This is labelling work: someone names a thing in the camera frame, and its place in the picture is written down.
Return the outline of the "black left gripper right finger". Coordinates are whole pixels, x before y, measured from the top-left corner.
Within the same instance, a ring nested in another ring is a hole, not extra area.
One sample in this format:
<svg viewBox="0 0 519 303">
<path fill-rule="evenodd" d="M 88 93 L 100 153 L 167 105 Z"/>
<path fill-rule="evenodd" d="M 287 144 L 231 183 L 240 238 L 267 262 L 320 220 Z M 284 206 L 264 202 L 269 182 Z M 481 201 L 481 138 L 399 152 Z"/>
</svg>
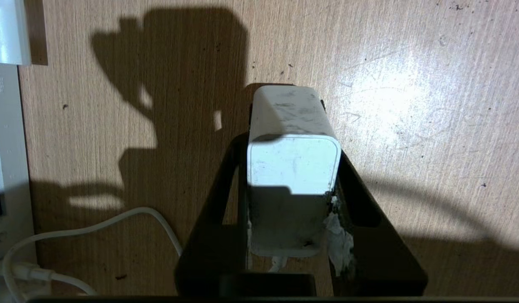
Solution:
<svg viewBox="0 0 519 303">
<path fill-rule="evenodd" d="M 345 153 L 326 218 L 335 297 L 420 297 L 428 275 Z"/>
</svg>

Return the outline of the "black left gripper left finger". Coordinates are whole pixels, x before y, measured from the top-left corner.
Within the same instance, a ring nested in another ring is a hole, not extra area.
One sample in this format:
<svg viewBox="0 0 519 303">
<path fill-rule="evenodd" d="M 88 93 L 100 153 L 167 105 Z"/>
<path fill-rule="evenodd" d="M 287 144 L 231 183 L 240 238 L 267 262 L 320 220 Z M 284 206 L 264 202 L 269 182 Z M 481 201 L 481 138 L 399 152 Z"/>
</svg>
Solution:
<svg viewBox="0 0 519 303">
<path fill-rule="evenodd" d="M 244 274 L 248 249 L 248 135 L 233 138 L 175 268 L 181 297 L 218 297 L 226 278 Z M 224 225 L 233 177 L 238 174 L 238 221 Z"/>
</svg>

